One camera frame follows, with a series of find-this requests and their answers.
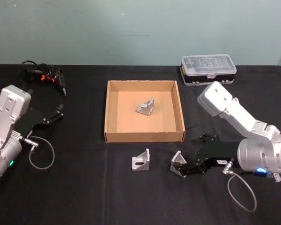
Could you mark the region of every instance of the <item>white label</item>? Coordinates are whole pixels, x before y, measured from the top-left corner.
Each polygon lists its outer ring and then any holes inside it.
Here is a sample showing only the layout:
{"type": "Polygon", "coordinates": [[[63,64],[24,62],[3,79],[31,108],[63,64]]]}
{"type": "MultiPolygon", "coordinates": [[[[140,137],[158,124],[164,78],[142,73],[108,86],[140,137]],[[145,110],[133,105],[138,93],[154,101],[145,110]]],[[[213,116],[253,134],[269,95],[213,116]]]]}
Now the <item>white label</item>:
{"type": "Polygon", "coordinates": [[[220,165],[227,165],[228,162],[226,160],[217,160],[217,164],[220,164],[220,165]]]}

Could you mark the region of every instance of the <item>cardboard box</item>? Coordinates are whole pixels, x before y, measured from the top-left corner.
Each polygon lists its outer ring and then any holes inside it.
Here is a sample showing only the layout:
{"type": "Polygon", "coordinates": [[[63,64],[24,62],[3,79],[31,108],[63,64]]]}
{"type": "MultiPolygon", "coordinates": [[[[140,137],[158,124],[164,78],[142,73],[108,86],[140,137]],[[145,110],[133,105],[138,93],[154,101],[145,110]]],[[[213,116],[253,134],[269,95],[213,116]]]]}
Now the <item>cardboard box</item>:
{"type": "Polygon", "coordinates": [[[108,81],[104,136],[106,142],[182,142],[185,126],[176,81],[108,81]],[[154,100],[146,116],[140,103],[154,100]]]}

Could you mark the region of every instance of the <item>clear plastic lid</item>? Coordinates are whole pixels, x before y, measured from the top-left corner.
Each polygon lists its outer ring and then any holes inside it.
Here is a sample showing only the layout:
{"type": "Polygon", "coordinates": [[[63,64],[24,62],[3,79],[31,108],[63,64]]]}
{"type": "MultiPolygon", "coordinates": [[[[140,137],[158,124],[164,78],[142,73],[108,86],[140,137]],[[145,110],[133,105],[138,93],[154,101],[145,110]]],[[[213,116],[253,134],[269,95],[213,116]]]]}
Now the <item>clear plastic lid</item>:
{"type": "Polygon", "coordinates": [[[236,67],[227,54],[183,56],[182,65],[188,76],[207,75],[212,78],[218,74],[236,73],[236,67]]]}

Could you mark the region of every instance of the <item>black tablecloth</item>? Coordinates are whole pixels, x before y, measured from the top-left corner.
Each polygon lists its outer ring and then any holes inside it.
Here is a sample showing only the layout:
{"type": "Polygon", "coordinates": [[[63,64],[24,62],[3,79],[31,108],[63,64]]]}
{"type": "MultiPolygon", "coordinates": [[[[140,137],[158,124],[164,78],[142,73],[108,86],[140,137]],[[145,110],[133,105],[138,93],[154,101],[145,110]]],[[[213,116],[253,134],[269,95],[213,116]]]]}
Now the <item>black tablecloth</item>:
{"type": "MultiPolygon", "coordinates": [[[[50,86],[32,85],[31,106],[51,114],[63,103],[63,121],[37,132],[55,148],[56,160],[45,172],[28,162],[24,148],[0,179],[0,225],[230,225],[281,224],[281,183],[244,176],[255,191],[258,209],[247,213],[227,194],[221,168],[185,179],[169,170],[177,150],[195,158],[202,132],[223,141],[241,135],[197,103],[205,87],[183,85],[174,66],[61,66],[68,96],[50,86]],[[104,112],[108,80],[177,80],[186,136],[177,143],[104,142],[104,112]],[[131,157],[150,148],[148,172],[132,172],[131,157]]],[[[15,81],[19,66],[0,66],[0,90],[15,81]]],[[[255,118],[281,131],[281,67],[238,66],[226,88],[255,118]]],[[[46,153],[40,148],[39,154],[46,153]]],[[[248,191],[233,181],[232,191],[252,207],[248,191]]]]}

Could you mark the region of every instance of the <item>wall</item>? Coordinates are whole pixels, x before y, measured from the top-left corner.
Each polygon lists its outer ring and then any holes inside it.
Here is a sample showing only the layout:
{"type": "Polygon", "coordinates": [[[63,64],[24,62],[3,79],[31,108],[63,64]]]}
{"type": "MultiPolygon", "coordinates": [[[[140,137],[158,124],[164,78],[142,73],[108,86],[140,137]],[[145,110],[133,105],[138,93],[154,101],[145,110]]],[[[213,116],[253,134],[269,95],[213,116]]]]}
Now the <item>wall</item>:
{"type": "Polygon", "coordinates": [[[0,0],[0,63],[281,64],[281,0],[0,0]]]}

